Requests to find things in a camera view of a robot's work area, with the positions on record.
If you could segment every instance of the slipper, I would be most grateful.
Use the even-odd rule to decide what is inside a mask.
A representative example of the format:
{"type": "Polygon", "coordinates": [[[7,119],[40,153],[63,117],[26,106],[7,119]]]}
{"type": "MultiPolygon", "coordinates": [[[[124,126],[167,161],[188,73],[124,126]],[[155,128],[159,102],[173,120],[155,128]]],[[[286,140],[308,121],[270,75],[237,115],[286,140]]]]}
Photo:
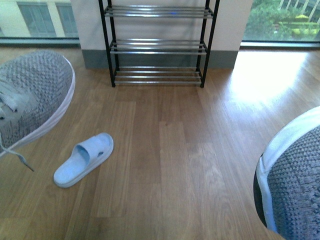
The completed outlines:
{"type": "Polygon", "coordinates": [[[77,144],[70,158],[55,171],[54,183],[60,188],[71,187],[102,164],[113,149],[112,137],[104,132],[77,144]]]}

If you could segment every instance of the metal shoe rack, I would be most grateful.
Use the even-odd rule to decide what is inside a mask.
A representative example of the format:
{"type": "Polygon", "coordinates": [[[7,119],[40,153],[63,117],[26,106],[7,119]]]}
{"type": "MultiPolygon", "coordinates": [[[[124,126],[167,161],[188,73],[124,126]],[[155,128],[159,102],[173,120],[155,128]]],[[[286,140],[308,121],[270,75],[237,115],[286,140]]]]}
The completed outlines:
{"type": "Polygon", "coordinates": [[[103,27],[106,55],[111,78],[111,85],[116,84],[192,84],[205,85],[211,45],[220,0],[215,1],[214,10],[209,7],[210,0],[205,1],[204,7],[178,7],[160,5],[112,5],[107,0],[104,7],[103,0],[99,1],[101,21],[103,27]],[[117,17],[127,18],[193,18],[202,19],[202,29],[197,40],[173,39],[117,39],[115,20],[117,17]],[[112,40],[109,42],[106,18],[110,19],[112,40]],[[205,43],[207,20],[211,20],[208,44],[205,43]],[[197,56],[194,67],[180,66],[122,66],[119,55],[190,55],[197,56]],[[201,58],[205,57],[201,71],[201,58]]]}

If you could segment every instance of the wooden floor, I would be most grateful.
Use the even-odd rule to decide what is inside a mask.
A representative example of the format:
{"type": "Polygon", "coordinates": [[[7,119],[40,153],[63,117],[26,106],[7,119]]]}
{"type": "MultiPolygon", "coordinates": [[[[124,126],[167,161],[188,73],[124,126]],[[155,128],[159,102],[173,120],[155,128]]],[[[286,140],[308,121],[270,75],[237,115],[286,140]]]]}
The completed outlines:
{"type": "MultiPolygon", "coordinates": [[[[0,63],[32,48],[1,48],[0,63]]],[[[257,161],[289,121],[320,105],[320,51],[252,51],[197,86],[112,88],[106,69],[72,63],[62,120],[0,160],[0,240],[280,240],[253,198],[257,161]],[[53,183],[75,144],[101,132],[112,155],[76,185],[53,183]]]]}

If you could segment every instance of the shoelace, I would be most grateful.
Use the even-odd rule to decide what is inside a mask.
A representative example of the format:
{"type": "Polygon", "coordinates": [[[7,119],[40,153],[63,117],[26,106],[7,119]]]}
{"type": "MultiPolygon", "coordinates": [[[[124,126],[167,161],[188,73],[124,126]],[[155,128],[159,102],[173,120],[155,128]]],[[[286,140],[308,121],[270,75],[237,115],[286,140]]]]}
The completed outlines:
{"type": "MultiPolygon", "coordinates": [[[[9,109],[11,109],[11,111],[13,113],[17,113],[18,111],[18,105],[16,102],[16,99],[19,97],[18,94],[16,94],[16,90],[13,90],[11,86],[9,86],[8,84],[6,84],[6,82],[2,81],[0,78],[0,121],[4,120],[6,118],[6,114],[3,111],[3,107],[4,106],[8,106],[9,109]]],[[[35,171],[28,163],[27,160],[25,159],[24,156],[22,156],[20,153],[17,153],[13,150],[10,150],[8,148],[5,148],[2,144],[2,135],[0,132],[0,149],[2,149],[3,151],[9,153],[9,154],[14,154],[16,155],[20,161],[27,166],[31,171],[35,171]]]]}

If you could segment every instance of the gray sneaker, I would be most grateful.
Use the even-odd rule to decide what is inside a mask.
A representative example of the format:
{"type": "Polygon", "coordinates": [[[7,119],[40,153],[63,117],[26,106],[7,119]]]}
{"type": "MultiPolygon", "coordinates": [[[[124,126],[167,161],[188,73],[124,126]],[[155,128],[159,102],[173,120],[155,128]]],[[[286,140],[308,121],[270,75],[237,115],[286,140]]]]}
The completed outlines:
{"type": "Polygon", "coordinates": [[[54,51],[41,50],[0,65],[0,158],[49,132],[65,114],[75,71],[54,51]]]}

